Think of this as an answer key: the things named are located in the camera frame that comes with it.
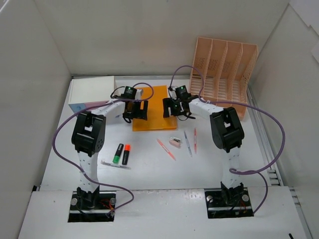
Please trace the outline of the orange folder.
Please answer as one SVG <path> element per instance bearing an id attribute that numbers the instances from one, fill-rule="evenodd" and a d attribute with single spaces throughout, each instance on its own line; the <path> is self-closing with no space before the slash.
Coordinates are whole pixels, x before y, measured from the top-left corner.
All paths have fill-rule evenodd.
<path id="1" fill-rule="evenodd" d="M 154 131 L 154 130 L 175 130 L 177 129 L 176 117 L 163 117 L 162 100 L 167 98 L 167 88 L 163 86 L 153 86 L 154 95 L 149 99 L 147 120 L 133 119 L 132 130 Z"/>

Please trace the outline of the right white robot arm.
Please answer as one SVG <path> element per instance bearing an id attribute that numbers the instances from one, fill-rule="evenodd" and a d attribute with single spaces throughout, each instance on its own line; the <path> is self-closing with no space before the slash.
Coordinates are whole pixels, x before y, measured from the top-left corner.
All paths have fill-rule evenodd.
<path id="1" fill-rule="evenodd" d="M 213 142 L 224 151 L 220 198 L 226 205 L 234 204 L 244 188 L 239 175 L 230 172 L 230 169 L 239 167 L 239 152 L 244 139 L 236 110 L 207 103 L 198 95 L 191 95 L 185 85 L 168 87 L 168 94 L 169 97 L 162 100 L 164 118 L 185 116 L 192 119 L 194 114 L 210 122 Z"/>

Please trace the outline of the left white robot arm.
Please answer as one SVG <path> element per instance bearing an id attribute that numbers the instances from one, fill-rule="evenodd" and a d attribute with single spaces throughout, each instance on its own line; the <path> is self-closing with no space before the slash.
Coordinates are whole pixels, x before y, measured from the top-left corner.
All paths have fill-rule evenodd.
<path id="1" fill-rule="evenodd" d="M 122 116 L 127 122 L 132 119 L 147 119 L 148 101 L 142 101 L 143 90 L 126 86 L 119 96 L 111 96 L 105 106 L 79 113 L 71 137 L 78 153 L 80 175 L 77 195 L 88 209 L 99 205 L 97 177 L 98 153 L 105 141 L 106 121 L 108 118 Z"/>

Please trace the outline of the blue clear pen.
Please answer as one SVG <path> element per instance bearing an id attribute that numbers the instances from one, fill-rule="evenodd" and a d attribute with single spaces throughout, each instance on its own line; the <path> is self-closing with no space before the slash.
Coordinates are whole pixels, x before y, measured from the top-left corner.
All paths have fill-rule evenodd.
<path id="1" fill-rule="evenodd" d="M 188 149 L 189 155 L 190 155 L 190 157 L 192 157 L 192 152 L 191 152 L 191 148 L 190 148 L 190 143 L 189 143 L 189 140 L 188 140 L 186 131 L 184 130 L 183 133 L 184 133 L 184 137 L 185 137 L 185 141 L 186 141 L 186 145 L 187 145 L 187 149 Z"/>

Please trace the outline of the red clear pen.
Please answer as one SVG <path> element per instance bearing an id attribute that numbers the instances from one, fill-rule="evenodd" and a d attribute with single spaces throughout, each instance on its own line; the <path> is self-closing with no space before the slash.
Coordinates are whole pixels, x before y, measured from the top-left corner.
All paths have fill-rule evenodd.
<path id="1" fill-rule="evenodd" d="M 194 152 L 197 154 L 197 129 L 194 128 Z"/>

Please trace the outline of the pink pen left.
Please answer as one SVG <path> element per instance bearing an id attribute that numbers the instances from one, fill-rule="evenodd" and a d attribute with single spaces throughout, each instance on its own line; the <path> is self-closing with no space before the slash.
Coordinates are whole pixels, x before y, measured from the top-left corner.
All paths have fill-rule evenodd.
<path id="1" fill-rule="evenodd" d="M 168 150 L 168 148 L 157 138 L 157 142 L 159 143 L 159 145 L 165 150 L 165 152 L 173 159 L 176 161 L 176 158 L 174 157 L 174 155 Z"/>

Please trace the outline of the orange cap black highlighter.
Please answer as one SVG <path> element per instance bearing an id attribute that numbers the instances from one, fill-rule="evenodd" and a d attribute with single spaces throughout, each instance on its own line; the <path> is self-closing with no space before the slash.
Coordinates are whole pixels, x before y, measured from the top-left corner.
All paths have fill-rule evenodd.
<path id="1" fill-rule="evenodd" d="M 129 155 L 130 155 L 130 151 L 131 151 L 131 145 L 130 144 L 126 144 L 125 147 L 124 147 L 124 152 L 123 152 L 123 159 L 122 159 L 122 164 L 123 165 L 127 165 L 128 159 L 129 159 Z"/>

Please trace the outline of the green cap black highlighter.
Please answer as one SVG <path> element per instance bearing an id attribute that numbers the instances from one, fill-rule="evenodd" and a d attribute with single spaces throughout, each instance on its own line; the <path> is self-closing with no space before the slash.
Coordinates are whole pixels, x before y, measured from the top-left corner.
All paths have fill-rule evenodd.
<path id="1" fill-rule="evenodd" d="M 117 150 L 115 152 L 115 155 L 113 157 L 113 163 L 114 164 L 118 164 L 119 161 L 120 161 L 120 157 L 121 157 L 121 154 L 122 154 L 122 151 L 123 151 L 123 148 L 124 148 L 124 145 L 122 143 L 120 143 L 117 147 Z"/>

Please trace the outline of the white drawer box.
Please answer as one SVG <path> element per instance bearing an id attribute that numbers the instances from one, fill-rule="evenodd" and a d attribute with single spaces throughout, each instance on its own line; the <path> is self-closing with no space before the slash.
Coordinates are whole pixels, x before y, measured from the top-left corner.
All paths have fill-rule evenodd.
<path id="1" fill-rule="evenodd" d="M 68 105 L 76 113 L 106 103 L 116 87 L 114 76 L 72 79 Z"/>

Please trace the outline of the peach file organizer rack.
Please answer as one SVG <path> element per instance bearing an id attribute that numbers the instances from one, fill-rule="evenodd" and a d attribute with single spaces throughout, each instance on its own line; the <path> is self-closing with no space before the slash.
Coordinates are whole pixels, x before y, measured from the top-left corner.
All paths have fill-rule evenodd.
<path id="1" fill-rule="evenodd" d="M 210 101 L 247 103 L 247 86 L 258 58 L 258 45 L 198 37 L 189 91 Z"/>

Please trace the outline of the clear dark pen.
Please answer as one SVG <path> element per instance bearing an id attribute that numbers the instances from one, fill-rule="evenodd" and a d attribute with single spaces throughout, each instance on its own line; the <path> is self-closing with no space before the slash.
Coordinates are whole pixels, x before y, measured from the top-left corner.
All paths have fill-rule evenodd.
<path id="1" fill-rule="evenodd" d="M 109 162 L 105 162 L 105 161 L 101 161 L 101 164 L 104 165 L 104 166 L 120 168 L 120 169 L 125 169 L 125 170 L 131 170 L 130 167 L 127 167 L 127 166 L 124 166 L 124 165 L 119 165 L 119 164 L 114 164 L 114 163 L 109 163 Z"/>

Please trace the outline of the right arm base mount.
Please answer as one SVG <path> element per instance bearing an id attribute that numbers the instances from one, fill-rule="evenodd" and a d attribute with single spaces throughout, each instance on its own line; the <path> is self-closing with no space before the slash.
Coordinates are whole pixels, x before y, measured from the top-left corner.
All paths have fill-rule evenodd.
<path id="1" fill-rule="evenodd" d="M 209 219 L 254 217 L 248 189 L 242 184 L 235 189 L 205 189 L 204 194 Z"/>

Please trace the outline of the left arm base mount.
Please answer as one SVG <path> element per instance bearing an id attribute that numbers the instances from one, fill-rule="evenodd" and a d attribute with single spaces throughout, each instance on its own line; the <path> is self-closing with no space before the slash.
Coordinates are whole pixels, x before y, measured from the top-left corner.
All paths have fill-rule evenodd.
<path id="1" fill-rule="evenodd" d="M 101 191 L 90 206 L 88 201 L 85 201 L 76 192 L 73 192 L 70 200 L 68 222 L 113 222 L 115 213 L 111 211 L 115 208 L 116 201 L 116 192 Z"/>

